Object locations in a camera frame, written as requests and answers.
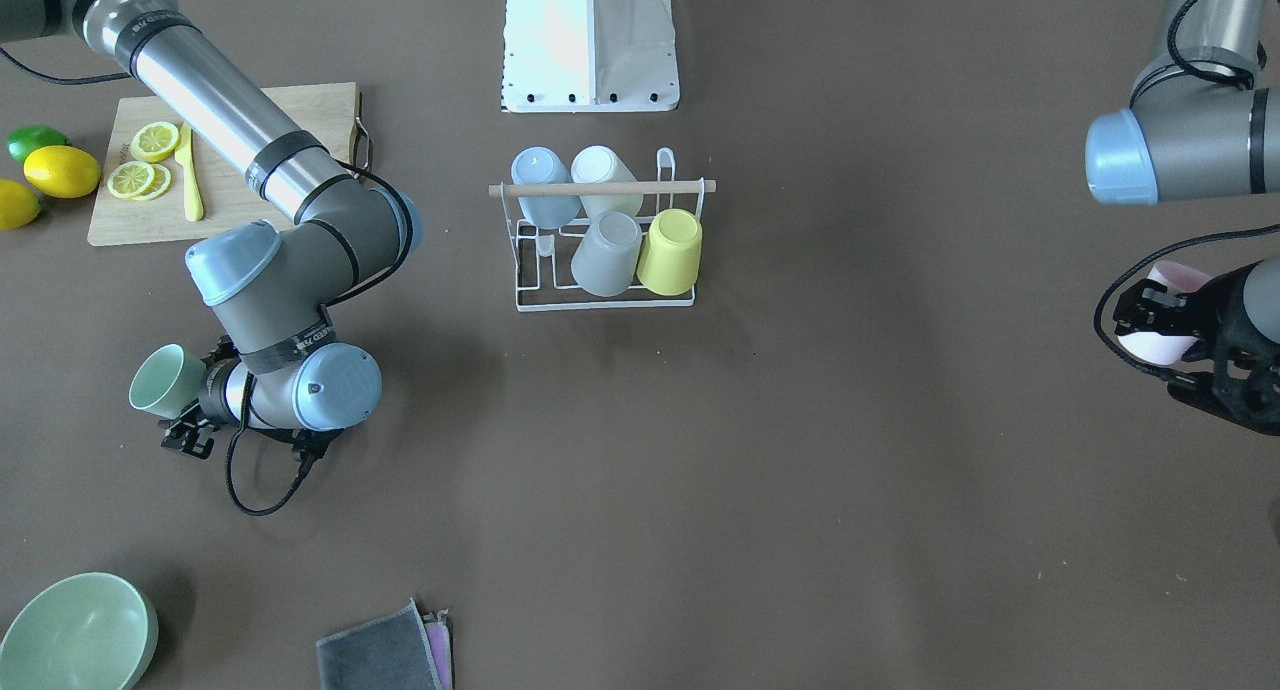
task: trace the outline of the green cup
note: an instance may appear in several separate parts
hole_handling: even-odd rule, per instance
[[[684,294],[698,282],[703,257],[703,227],[685,210],[664,210],[649,224],[640,247],[636,279],[658,294]]]
[[[129,384],[129,405],[173,420],[200,394],[205,362],[182,344],[165,344],[142,362]]]

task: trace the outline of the brown table surface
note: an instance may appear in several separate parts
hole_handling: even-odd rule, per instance
[[[673,0],[681,106],[631,116],[502,115],[503,0],[180,3],[264,87],[361,84],[428,230],[334,310],[384,399],[282,512],[238,513],[223,453],[161,449],[125,399],[152,349],[221,333],[186,245],[93,248],[90,198],[49,202],[0,234],[0,627],[101,570],[159,611],[145,690],[316,687],[316,640],[410,597],[452,608],[462,689],[1275,685],[1280,445],[1089,326],[1144,253],[1275,218],[1091,197],[1084,133],[1161,0]],[[0,67],[0,125],[104,154],[146,92]],[[532,143],[717,179],[698,303],[517,314],[485,188]],[[237,461],[252,503],[292,479],[279,447]]]

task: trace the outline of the cup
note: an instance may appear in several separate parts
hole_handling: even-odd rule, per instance
[[[1194,293],[1213,279],[1212,275],[1194,268],[1165,260],[1156,262],[1147,277],[1149,280],[1166,285],[1170,293]],[[1193,335],[1161,335],[1152,332],[1116,335],[1116,341],[1134,357],[1165,367],[1178,362],[1196,344]]]
[[[557,154],[544,147],[525,148],[511,163],[511,181],[517,186],[568,183],[570,175]],[[549,198],[520,198],[525,220],[541,230],[556,230],[577,216],[582,202],[576,195]]]
[[[703,227],[685,210],[658,213],[640,247],[636,278],[658,294],[684,294],[698,282],[703,253]]]
[[[572,175],[575,183],[635,183],[636,177],[627,170],[622,160],[604,146],[591,146],[573,157]],[[581,195],[582,210],[586,216],[604,211],[627,213],[631,218],[640,213],[644,195]]]
[[[570,262],[573,280],[602,298],[622,293],[636,274],[641,236],[639,221],[627,213],[600,213]]]
[[[189,406],[205,379],[205,362],[182,344],[165,344],[151,353],[129,384],[133,408],[173,420]]]

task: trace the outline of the gray cup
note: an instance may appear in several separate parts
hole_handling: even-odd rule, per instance
[[[600,213],[573,253],[570,264],[573,280],[602,298],[622,293],[635,277],[643,237],[639,221],[627,213]]]

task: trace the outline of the black cable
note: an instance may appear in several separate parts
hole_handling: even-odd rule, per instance
[[[361,166],[349,165],[348,163],[343,163],[340,160],[338,161],[338,165],[343,166],[349,172],[355,172],[355,174],[361,175],[362,178],[374,181],[374,183],[378,183],[384,189],[387,189],[387,193],[396,201],[396,210],[401,213],[401,220],[404,224],[404,242],[401,243],[399,252],[396,255],[396,261],[392,262],[389,268],[384,269],[375,277],[370,277],[370,279],[366,280],[362,285],[356,285],[356,288],[348,289],[343,294],[338,294],[337,298],[325,303],[326,307],[333,307],[335,306],[335,303],[347,302],[351,298],[356,297],[357,294],[369,291],[370,288],[372,288],[372,285],[378,285],[383,280],[388,279],[388,277],[392,277],[393,271],[399,270],[401,266],[404,265],[404,260],[408,257],[410,248],[413,247],[413,215],[411,211],[408,211],[408,206],[407,204],[404,204],[404,198],[401,197],[398,189],[393,188],[392,184],[388,183],[388,181],[379,178],[379,175],[374,175],[371,172],[367,172]]]
[[[1236,87],[1242,87],[1244,90],[1252,88],[1253,87],[1252,72],[1243,70],[1239,69],[1239,67],[1235,67],[1234,70],[1242,70],[1245,74],[1244,78],[1240,78],[1239,76],[1225,74],[1225,72],[1202,70],[1198,67],[1192,65],[1187,60],[1187,58],[1183,56],[1183,52],[1179,51],[1178,28],[1180,28],[1188,12],[1192,12],[1192,8],[1196,6],[1198,1],[1202,0],[1187,0],[1187,3],[1183,3],[1183,5],[1178,8],[1176,14],[1174,14],[1174,19],[1171,19],[1169,23],[1169,35],[1165,38],[1165,44],[1169,47],[1169,56],[1172,59],[1174,65],[1180,67],[1180,69],[1187,72],[1188,76],[1193,76],[1193,78],[1210,81],[1210,83],[1235,84]],[[1260,47],[1260,60],[1265,64],[1266,52],[1261,51],[1261,44],[1258,47]]]
[[[5,51],[4,47],[0,47],[0,58],[5,58],[5,60],[9,60],[12,61],[12,64],[18,65],[18,69],[27,72],[28,76],[35,76],[35,78],[44,79],[46,81],[46,83],[52,83],[52,84],[110,83],[111,79],[132,78],[132,76],[129,76],[128,72],[115,72],[115,74],[113,76],[91,76],[90,78],[54,78],[54,76],[46,76],[44,74],[44,72],[32,70],[31,67],[23,65],[22,61],[18,60],[18,58],[9,55],[9,51]]]
[[[239,511],[243,512],[244,515],[251,515],[253,517],[262,517],[278,511],[279,508],[283,508],[284,503],[289,502],[289,498],[293,497],[293,493],[297,493],[298,486],[302,485],[302,480],[306,479],[307,476],[307,465],[303,463],[303,466],[298,469],[297,476],[294,476],[293,479],[293,484],[289,485],[289,490],[284,494],[283,498],[280,498],[280,502],[275,503],[269,508],[253,509],[246,507],[244,503],[241,502],[239,495],[236,494],[236,481],[232,480],[232,458],[236,457],[236,443],[238,443],[239,437],[244,434],[244,430],[248,426],[248,413],[250,413],[248,405],[250,405],[250,397],[253,394],[255,385],[257,385],[257,378],[252,373],[246,373],[244,394],[241,398],[241,424],[237,428],[236,434],[232,435],[230,443],[227,444],[227,494],[232,497],[232,502],[236,503],[236,507],[239,508]]]
[[[1176,252],[1183,248],[1189,248],[1193,245],[1217,242],[1217,239],[1257,238],[1257,236],[1267,236],[1271,233],[1276,233],[1276,230],[1280,230],[1280,225],[1266,225],[1265,228],[1254,228],[1252,230],[1229,230],[1228,233],[1198,236],[1198,238],[1181,239],[1181,242],[1179,243],[1166,245],[1166,247],[1156,252],[1148,253],[1148,256],[1143,257],[1137,265],[1134,265],[1129,270],[1125,270],[1123,275],[1116,277],[1115,283],[1112,283],[1111,287],[1107,288],[1105,293],[1102,293],[1102,300],[1098,301],[1098,307],[1093,311],[1093,332],[1098,335],[1098,339],[1102,341],[1102,344],[1106,344],[1108,351],[1115,353],[1116,357],[1123,358],[1123,361],[1129,364],[1129,366],[1133,366],[1134,370],[1138,370],[1139,373],[1146,373],[1147,375],[1160,376],[1161,380],[1169,383],[1170,380],[1172,380],[1175,376],[1179,375],[1179,371],[1171,370],[1170,367],[1160,367],[1158,365],[1151,365],[1148,362],[1142,362],[1138,358],[1134,358],[1128,352],[1125,352],[1124,348],[1120,347],[1120,344],[1116,344],[1116,342],[1112,341],[1110,335],[1107,335],[1106,330],[1102,329],[1102,312],[1106,309],[1107,302],[1111,301],[1111,294],[1115,294],[1116,289],[1120,289],[1120,285],[1124,285],[1126,282],[1129,282],[1130,277],[1137,275],[1138,271],[1142,270],[1143,268],[1147,268],[1152,262],[1156,262],[1161,257],[1165,257],[1166,253]]]

